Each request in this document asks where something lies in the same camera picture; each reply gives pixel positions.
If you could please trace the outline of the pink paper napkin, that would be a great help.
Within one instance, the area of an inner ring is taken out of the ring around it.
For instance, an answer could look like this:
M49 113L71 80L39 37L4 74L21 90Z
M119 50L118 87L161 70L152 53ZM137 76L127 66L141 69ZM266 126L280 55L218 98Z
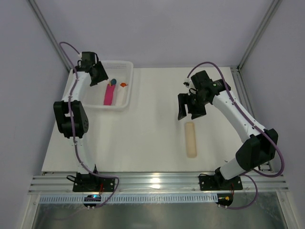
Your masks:
M103 105L106 106L112 105L114 89L115 89L115 85L112 86L109 86L109 84L107 85L104 95Z

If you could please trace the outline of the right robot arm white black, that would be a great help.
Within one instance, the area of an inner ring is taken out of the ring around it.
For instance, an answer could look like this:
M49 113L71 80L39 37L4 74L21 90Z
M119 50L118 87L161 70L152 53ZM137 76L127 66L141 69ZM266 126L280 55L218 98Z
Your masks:
M200 71L183 83L187 93L178 94L178 120L188 114L191 119L206 115L207 104L217 108L238 133L242 146L235 157L217 168L210 177L217 190L228 190L241 174L274 159L278 133L258 123L236 99L224 79L212 80L206 71Z

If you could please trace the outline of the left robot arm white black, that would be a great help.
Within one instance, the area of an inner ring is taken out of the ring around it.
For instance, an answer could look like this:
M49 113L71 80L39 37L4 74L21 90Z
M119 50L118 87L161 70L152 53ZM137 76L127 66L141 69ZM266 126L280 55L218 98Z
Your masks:
M74 192L112 192L115 180L99 175L93 161L85 134L89 130L89 119L82 100L86 90L108 79L108 75L96 53L81 52L80 60L71 70L73 81L68 92L53 104L56 124L60 133L69 139L75 150L77 173L70 177Z

